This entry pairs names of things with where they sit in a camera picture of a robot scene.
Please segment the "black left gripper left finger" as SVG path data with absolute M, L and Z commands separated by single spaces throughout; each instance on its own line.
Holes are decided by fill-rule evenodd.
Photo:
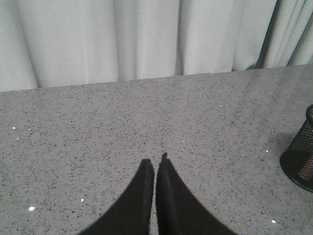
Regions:
M 154 191 L 154 169 L 143 159 L 117 201 L 82 235 L 148 235 Z

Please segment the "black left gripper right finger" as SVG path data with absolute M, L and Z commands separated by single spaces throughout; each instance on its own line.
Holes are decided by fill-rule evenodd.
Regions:
M 167 153 L 162 154 L 156 180 L 156 215 L 160 235 L 234 235 L 193 195 Z

